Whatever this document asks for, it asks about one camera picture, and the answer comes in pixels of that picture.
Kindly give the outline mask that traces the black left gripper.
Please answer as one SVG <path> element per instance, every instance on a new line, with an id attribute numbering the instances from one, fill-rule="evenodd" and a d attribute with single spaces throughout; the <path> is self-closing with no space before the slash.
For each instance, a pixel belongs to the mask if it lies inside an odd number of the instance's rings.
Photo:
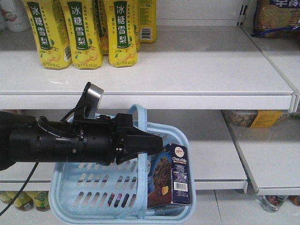
<path id="1" fill-rule="evenodd" d="M 111 118 L 95 119 L 78 115 L 69 120 L 76 137 L 71 139 L 67 162 L 88 162 L 120 165 L 139 154 L 155 155 L 163 149 L 163 139 L 133 126 L 131 114 L 118 113 Z"/>

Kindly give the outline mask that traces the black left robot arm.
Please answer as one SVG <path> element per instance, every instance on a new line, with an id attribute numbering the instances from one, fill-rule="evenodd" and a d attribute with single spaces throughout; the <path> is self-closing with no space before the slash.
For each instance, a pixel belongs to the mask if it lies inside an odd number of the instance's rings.
<path id="1" fill-rule="evenodd" d="M 0 113 L 0 168 L 17 162 L 122 164 L 163 149 L 163 140 L 133 125 L 131 114 L 73 121 L 49 121 L 12 112 Z"/>

